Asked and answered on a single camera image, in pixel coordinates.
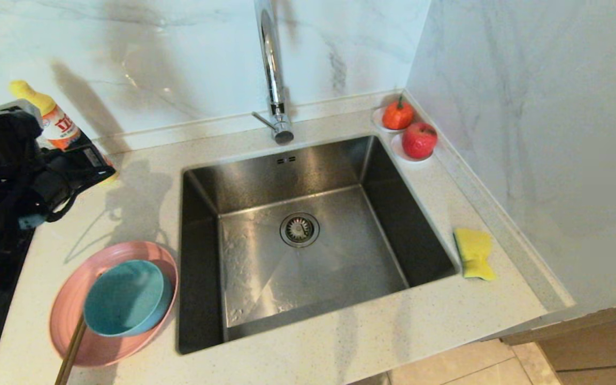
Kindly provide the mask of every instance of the stainless steel sink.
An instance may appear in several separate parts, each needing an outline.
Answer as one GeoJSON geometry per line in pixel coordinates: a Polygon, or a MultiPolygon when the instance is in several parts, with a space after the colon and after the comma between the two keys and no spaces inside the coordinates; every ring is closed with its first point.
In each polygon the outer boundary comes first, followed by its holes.
{"type": "Polygon", "coordinates": [[[189,170],[182,199],[181,353],[455,272],[375,136],[189,170]]]}

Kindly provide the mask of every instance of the faucet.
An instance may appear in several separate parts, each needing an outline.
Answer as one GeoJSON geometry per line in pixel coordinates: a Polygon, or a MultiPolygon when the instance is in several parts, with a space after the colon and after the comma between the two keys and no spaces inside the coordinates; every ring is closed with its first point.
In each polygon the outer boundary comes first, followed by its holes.
{"type": "Polygon", "coordinates": [[[291,121],[289,121],[289,115],[286,113],[286,105],[284,104],[284,84],[274,12],[270,0],[255,0],[255,8],[267,90],[269,91],[267,109],[271,118],[268,121],[257,112],[251,114],[272,130],[272,138],[277,144],[287,144],[294,139],[294,134],[291,133],[291,121]]]}

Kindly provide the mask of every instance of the blue bowl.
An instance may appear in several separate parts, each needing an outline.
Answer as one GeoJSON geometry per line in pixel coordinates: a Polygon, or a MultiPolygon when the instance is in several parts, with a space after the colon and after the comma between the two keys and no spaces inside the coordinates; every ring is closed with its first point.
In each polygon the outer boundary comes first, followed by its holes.
{"type": "Polygon", "coordinates": [[[131,260],[99,277],[85,299],[87,327],[100,336],[142,334],[161,321],[173,299],[173,286],[158,266],[131,260]]]}

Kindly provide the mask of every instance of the bottle label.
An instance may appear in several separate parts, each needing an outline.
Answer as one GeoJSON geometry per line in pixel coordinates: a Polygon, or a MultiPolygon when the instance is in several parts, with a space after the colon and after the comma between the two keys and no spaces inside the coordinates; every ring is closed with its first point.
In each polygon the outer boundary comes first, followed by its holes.
{"type": "Polygon", "coordinates": [[[80,129],[57,105],[42,117],[42,135],[54,147],[64,150],[80,137],[80,129]]]}

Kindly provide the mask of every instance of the pink plate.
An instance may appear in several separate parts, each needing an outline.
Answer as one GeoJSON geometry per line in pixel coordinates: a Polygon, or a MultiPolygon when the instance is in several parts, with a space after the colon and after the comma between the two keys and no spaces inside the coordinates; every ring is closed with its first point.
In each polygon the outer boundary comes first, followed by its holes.
{"type": "Polygon", "coordinates": [[[131,356],[146,346],[168,319],[178,295],[178,266],[168,251],[151,242],[125,242],[107,247],[88,258],[71,275],[59,291],[51,309],[49,332],[51,343],[61,357],[71,342],[82,307],[96,277],[109,268],[128,260],[148,260],[158,266],[173,284],[173,300],[161,319],[150,331],[132,337],[102,337],[87,329],[80,344],[75,364],[78,366],[108,366],[131,356]]]}

